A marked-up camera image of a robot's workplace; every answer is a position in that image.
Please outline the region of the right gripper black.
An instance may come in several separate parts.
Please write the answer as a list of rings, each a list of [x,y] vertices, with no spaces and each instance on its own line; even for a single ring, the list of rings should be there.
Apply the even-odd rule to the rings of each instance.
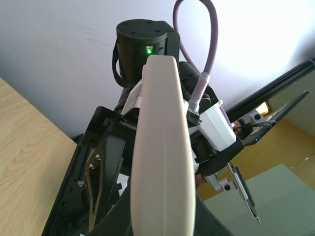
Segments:
[[[98,106],[88,124],[80,145],[92,152],[86,162],[86,184],[89,194],[89,233],[111,208],[111,195],[117,182],[123,157],[132,157],[136,126],[122,115]]]

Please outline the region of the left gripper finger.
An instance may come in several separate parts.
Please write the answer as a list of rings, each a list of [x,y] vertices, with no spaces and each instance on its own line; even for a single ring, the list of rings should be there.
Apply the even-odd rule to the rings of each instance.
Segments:
[[[196,195],[195,236],[231,236],[233,233],[223,225]],[[92,236],[132,236],[130,219],[130,187],[122,193],[116,205],[91,231]]]

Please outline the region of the white phone case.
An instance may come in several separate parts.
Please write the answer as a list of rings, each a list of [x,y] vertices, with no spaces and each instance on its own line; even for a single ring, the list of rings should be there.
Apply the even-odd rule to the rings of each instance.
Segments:
[[[187,110],[174,57],[148,57],[141,95],[130,187],[133,233],[191,236],[194,169]]]

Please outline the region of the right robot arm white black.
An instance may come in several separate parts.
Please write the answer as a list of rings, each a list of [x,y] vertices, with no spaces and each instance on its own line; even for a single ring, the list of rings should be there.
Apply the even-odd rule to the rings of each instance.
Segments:
[[[98,107],[82,144],[91,236],[228,236],[196,193],[244,147],[212,88],[210,73],[180,80],[180,36],[164,21],[117,25],[112,70],[125,89],[114,111]]]

